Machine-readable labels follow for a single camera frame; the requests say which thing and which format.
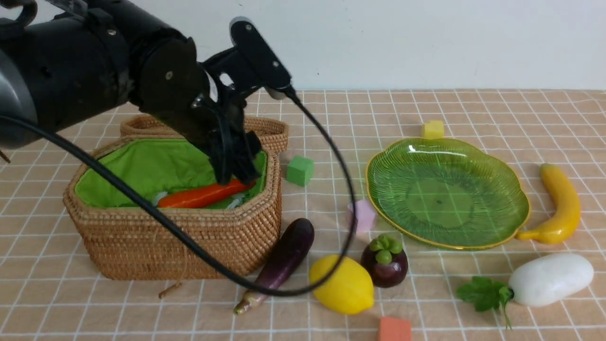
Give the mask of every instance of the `green leaf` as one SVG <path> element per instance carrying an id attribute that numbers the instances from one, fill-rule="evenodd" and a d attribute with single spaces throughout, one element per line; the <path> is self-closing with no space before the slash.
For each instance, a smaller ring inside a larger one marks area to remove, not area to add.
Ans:
<path id="1" fill-rule="evenodd" d="M 393 241 L 393 244 L 389 247 L 389 252 L 391 252 L 394 255 L 398 255 L 402 252 L 402 250 L 404 250 L 404 248 L 402 247 L 402 243 L 400 243 L 397 240 Z"/>
<path id="2" fill-rule="evenodd" d="M 389 235 L 382 234 L 378 237 L 379 242 L 381 243 L 383 250 L 389 250 Z"/>
<path id="3" fill-rule="evenodd" d="M 370 245 L 368 247 L 370 248 L 370 250 L 372 252 L 377 252 L 379 250 L 383 250 L 383 247 L 378 239 L 374 239 L 373 241 L 371 241 Z"/>
<path id="4" fill-rule="evenodd" d="M 477 312 L 491 309 L 503 310 L 506 328 L 511 329 L 511 321 L 505 307 L 512 300 L 513 291 L 507 285 L 486 277 L 474 276 L 471 278 L 471 282 L 463 284 L 457 289 L 456 295 L 463 302 L 473 303 Z"/>
<path id="5" fill-rule="evenodd" d="M 381 250 L 377 252 L 375 259 L 381 264 L 389 264 L 391 263 L 391 253 L 387 250 Z"/>

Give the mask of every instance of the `yellow cube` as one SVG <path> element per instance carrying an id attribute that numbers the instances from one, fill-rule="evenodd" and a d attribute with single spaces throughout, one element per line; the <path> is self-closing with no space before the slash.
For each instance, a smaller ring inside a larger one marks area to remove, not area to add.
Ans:
<path id="1" fill-rule="evenodd" d="M 429 140 L 433 140 L 435 138 L 443 138 L 444 124 L 442 123 L 442 121 L 429 121 L 427 123 L 423 123 L 421 137 L 427 138 Z"/>

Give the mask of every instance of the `green basket lining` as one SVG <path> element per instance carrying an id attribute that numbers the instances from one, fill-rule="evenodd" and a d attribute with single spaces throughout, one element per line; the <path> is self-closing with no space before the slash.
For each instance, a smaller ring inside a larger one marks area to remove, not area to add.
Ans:
<path id="1" fill-rule="evenodd" d="M 132 141 L 100 158 L 99 162 L 150 201 L 160 192 L 172 194 L 216 183 L 208 156 L 181 138 Z M 253 188 L 244 192 L 244 203 L 265 189 L 265 152 L 258 154 L 255 166 L 262 176 Z M 84 172 L 77 182 L 75 194 L 93 208 L 138 208 L 92 169 Z M 206 209 L 225 209 L 232 201 L 232 198 L 227 198 Z"/>

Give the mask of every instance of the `eggplant stem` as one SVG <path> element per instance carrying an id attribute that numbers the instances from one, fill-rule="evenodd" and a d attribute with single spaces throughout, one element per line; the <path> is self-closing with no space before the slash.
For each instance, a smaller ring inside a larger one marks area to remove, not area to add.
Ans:
<path id="1" fill-rule="evenodd" d="M 233 308 L 233 313 L 236 315 L 242 315 L 243 313 L 249 311 L 252 307 L 252 303 L 249 300 L 244 299 L 241 300 L 235 308 Z"/>

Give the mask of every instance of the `radish leaf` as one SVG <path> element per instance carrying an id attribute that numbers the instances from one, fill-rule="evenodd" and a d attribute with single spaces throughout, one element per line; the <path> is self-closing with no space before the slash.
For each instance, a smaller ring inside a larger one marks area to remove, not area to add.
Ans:
<path id="1" fill-rule="evenodd" d="M 473 276 L 471 282 L 463 284 L 456 291 L 463 302 L 473 303 L 477 312 L 491 309 L 502 309 L 505 315 L 505 326 L 511 328 L 511 321 L 505 307 L 513 298 L 513 291 L 505 284 L 486 277 Z"/>

